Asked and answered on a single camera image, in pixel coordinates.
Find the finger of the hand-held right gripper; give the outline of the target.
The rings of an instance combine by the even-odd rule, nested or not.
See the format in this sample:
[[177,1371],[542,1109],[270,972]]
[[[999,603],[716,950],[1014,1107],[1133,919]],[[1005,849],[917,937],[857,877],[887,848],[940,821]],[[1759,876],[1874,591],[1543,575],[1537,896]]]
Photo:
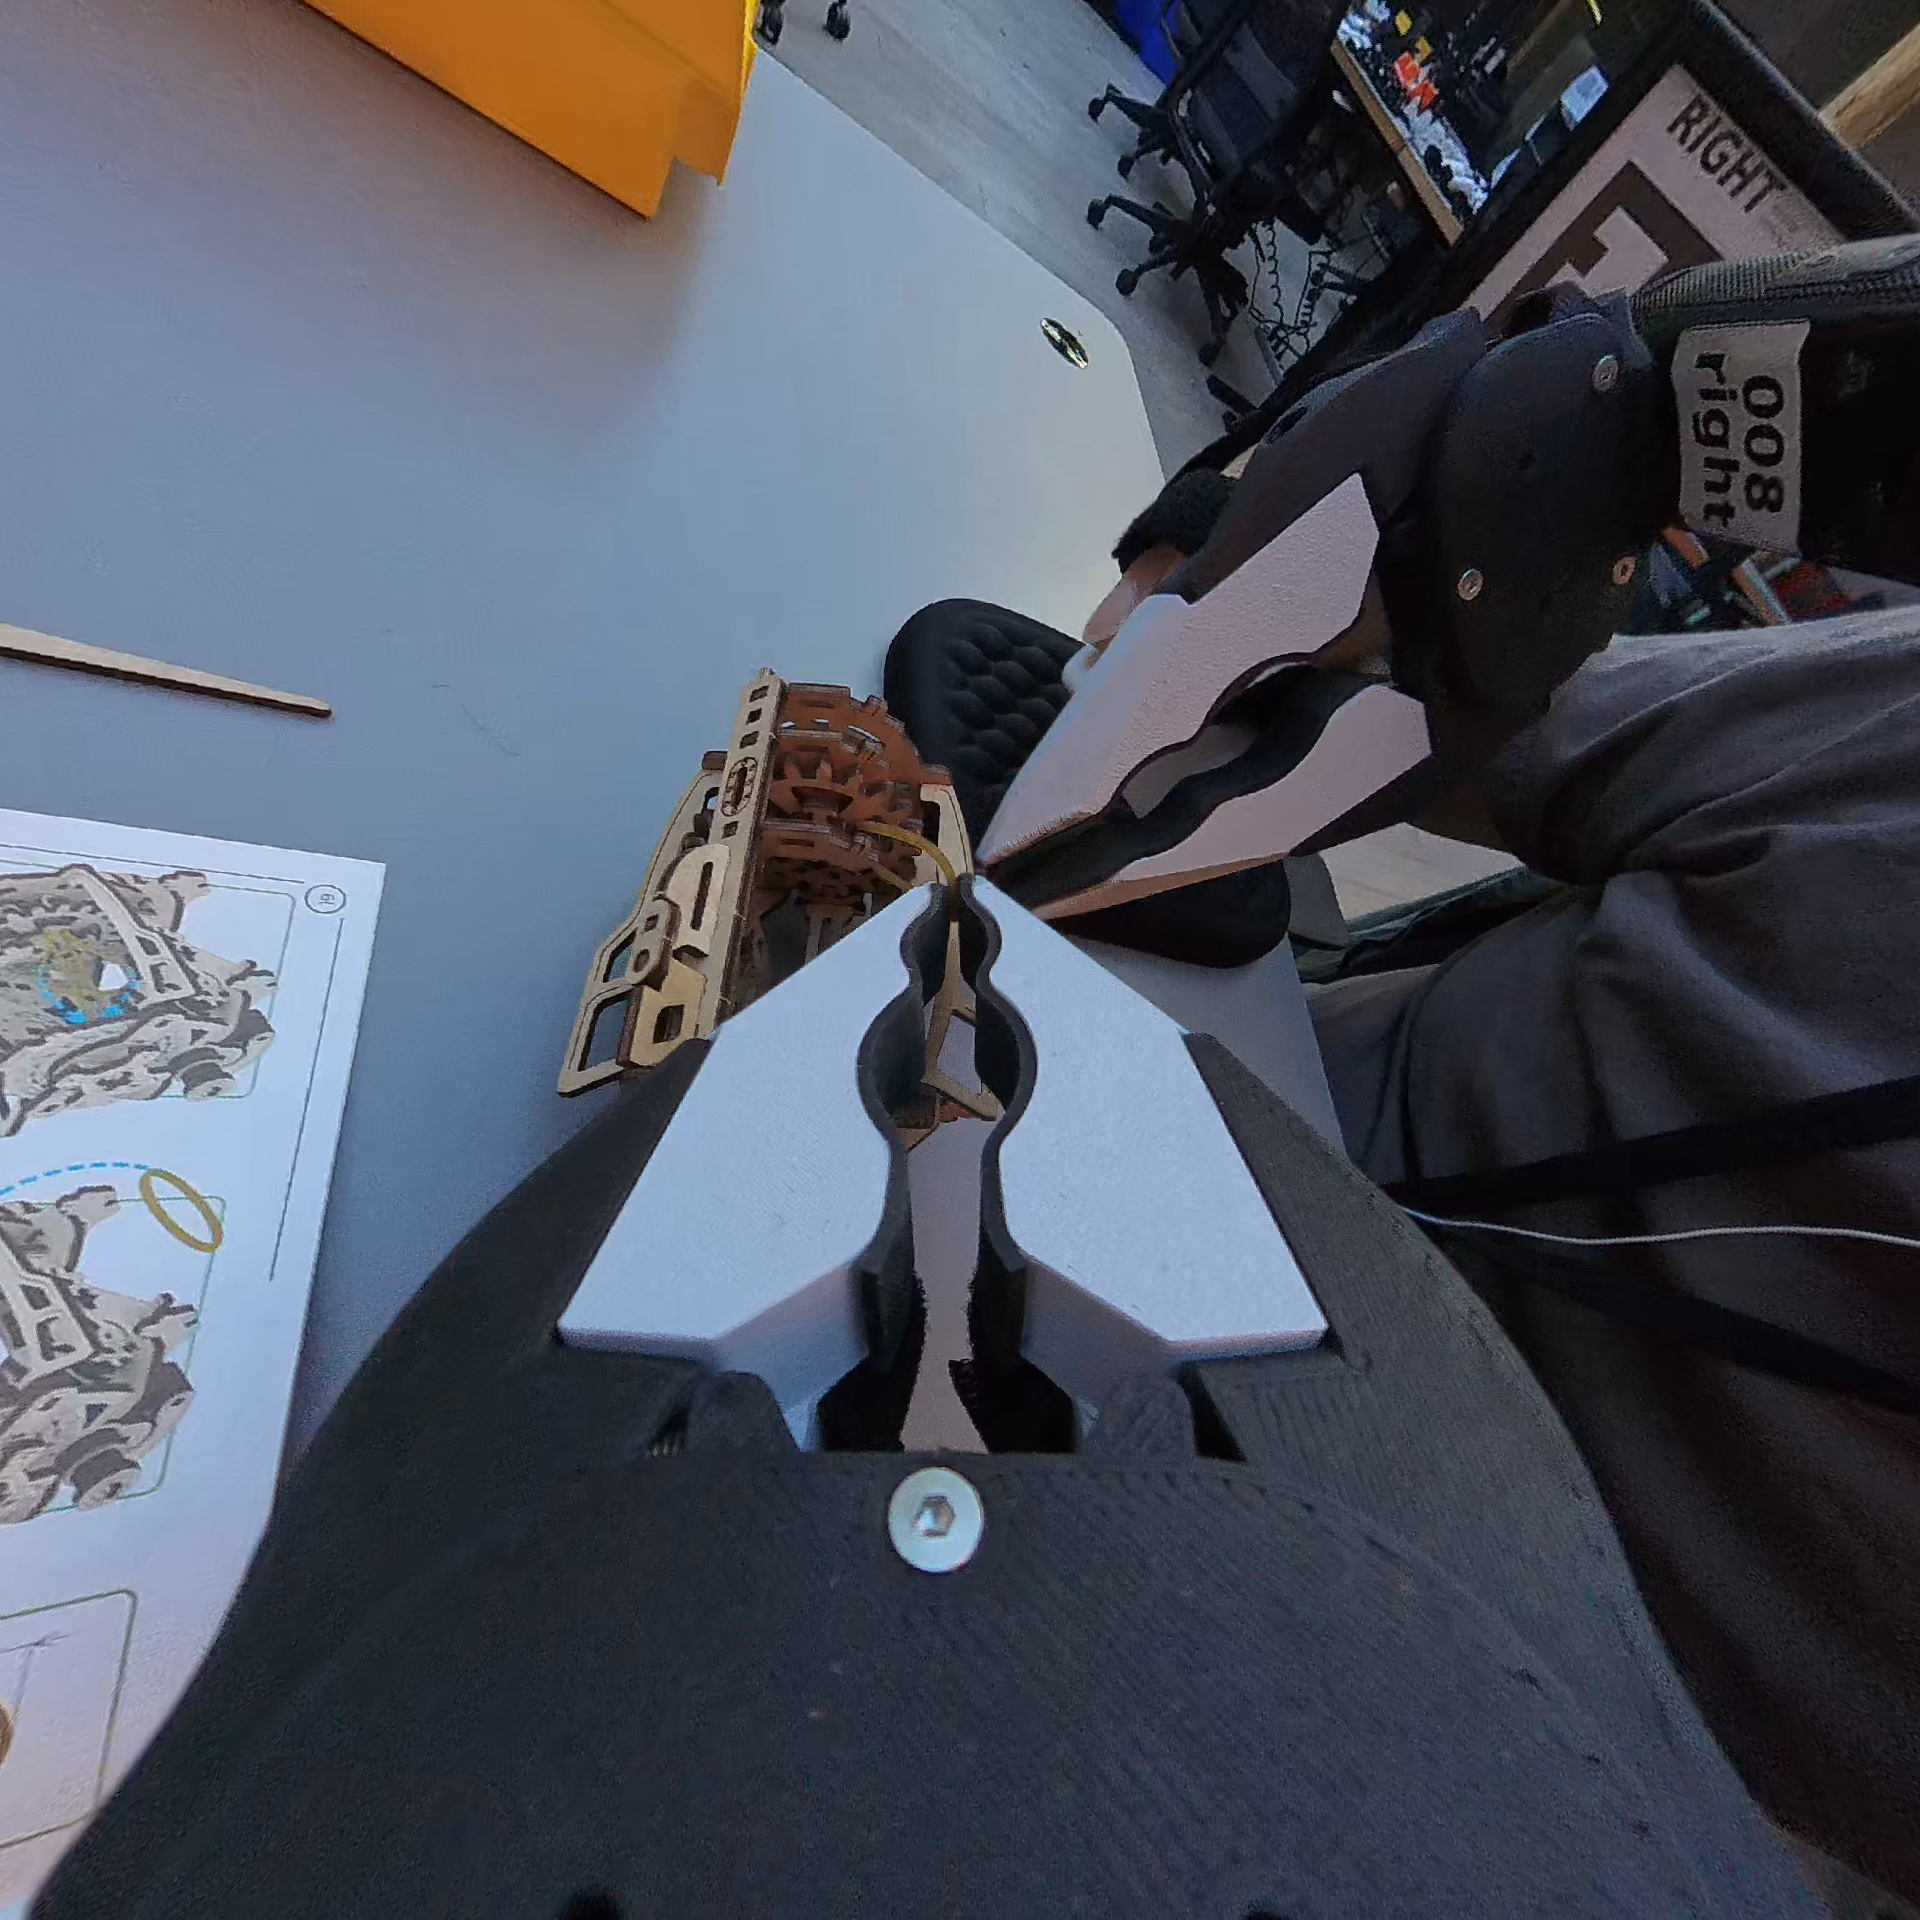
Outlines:
[[1154,758],[1188,748],[1267,667],[1317,656],[1357,616],[1374,504],[1348,473],[1193,601],[1148,597],[1076,683],[1007,787],[975,853],[994,877],[1090,825]]
[[1033,848],[1030,904],[1067,921],[1275,865],[1428,753],[1427,709],[1385,680],[1275,667]]

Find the thin wooden stick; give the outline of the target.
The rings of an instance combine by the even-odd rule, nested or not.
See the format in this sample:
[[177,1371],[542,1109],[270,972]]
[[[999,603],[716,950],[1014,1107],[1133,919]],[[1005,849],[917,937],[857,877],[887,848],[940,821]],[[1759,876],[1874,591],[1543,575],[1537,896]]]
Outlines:
[[222,677],[183,662],[130,656],[102,644],[58,637],[2,623],[2,657],[25,665],[47,665],[99,678],[170,688],[231,703],[249,703],[311,719],[330,719],[331,703],[318,697]]

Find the person's right hand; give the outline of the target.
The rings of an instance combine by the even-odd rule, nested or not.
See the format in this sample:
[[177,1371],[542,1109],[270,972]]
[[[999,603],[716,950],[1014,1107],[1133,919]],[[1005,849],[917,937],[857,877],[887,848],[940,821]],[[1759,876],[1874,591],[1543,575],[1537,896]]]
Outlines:
[[1187,563],[1188,555],[1172,544],[1153,544],[1140,549],[1132,564],[1117,575],[1117,582],[1087,615],[1082,643],[1095,651],[1111,644],[1119,625],[1140,608],[1140,603],[1163,591],[1169,580],[1178,580]]

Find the yellow plastic bin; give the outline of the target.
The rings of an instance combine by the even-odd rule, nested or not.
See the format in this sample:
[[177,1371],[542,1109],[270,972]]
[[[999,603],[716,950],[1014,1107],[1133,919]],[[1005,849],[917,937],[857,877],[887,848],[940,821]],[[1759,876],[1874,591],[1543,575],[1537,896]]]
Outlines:
[[315,11],[642,216],[679,166],[724,180],[756,59],[749,3]]

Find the wooden gear model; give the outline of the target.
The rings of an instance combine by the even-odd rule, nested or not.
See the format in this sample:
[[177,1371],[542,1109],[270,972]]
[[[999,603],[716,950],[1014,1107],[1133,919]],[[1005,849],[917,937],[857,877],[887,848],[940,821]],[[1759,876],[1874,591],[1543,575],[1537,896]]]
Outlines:
[[879,697],[761,669],[727,745],[702,758],[599,943],[567,1036],[563,1096],[660,1068],[854,928],[921,886],[932,861],[865,835],[874,821],[974,871],[950,777],[925,763]]

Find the black office chair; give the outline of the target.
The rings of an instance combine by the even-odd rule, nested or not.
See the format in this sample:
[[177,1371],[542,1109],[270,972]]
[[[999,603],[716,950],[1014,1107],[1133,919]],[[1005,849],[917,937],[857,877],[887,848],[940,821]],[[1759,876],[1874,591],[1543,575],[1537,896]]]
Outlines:
[[1093,119],[1117,109],[1138,127],[1135,145],[1119,157],[1123,175],[1153,157],[1187,177],[1187,213],[1108,195],[1090,200],[1087,223],[1102,225],[1116,211],[1154,236],[1149,251],[1119,270],[1119,296],[1153,272],[1193,276],[1210,323],[1195,352],[1202,368],[1217,365],[1250,302],[1233,253],[1252,231],[1281,223],[1308,245],[1327,238],[1327,216],[1306,195],[1308,149],[1334,99],[1332,45],[1347,11],[1342,3],[1162,5],[1172,53],[1162,96],[1135,102],[1107,87],[1087,105]]

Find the white assembly booklet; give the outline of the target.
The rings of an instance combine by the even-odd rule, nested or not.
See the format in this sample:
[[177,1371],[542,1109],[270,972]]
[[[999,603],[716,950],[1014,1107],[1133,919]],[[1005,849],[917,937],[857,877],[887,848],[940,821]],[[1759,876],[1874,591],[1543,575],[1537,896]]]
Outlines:
[[173,1709],[265,1529],[381,877],[4,809],[4,1915]]

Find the person's grey clothing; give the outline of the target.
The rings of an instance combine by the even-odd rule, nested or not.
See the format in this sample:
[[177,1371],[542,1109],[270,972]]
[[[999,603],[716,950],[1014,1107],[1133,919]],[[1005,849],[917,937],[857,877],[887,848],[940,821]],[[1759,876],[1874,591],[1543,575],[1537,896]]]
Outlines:
[[1847,1915],[1915,1915],[1915,606],[1619,637],[1483,777],[1553,894],[1309,990],[1571,1428],[1748,1790]]

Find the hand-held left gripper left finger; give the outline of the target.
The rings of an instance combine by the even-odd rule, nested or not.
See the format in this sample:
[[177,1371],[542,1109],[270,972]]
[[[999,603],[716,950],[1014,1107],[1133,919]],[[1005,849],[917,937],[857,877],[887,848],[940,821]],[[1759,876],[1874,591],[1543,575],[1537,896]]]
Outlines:
[[945,888],[924,884],[719,1023],[559,1313],[577,1350],[758,1377],[802,1448],[914,1311],[906,1141]]

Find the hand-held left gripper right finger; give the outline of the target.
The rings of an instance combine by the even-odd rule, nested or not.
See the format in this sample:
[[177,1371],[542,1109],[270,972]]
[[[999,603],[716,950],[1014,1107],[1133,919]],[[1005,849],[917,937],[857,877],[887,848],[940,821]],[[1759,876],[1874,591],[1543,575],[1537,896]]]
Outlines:
[[987,1448],[1073,1448],[1116,1390],[1314,1353],[1327,1317],[1202,1064],[1245,1069],[1330,1142],[1289,948],[1197,967],[1074,939],[987,879],[961,888],[980,1145],[969,1353]]

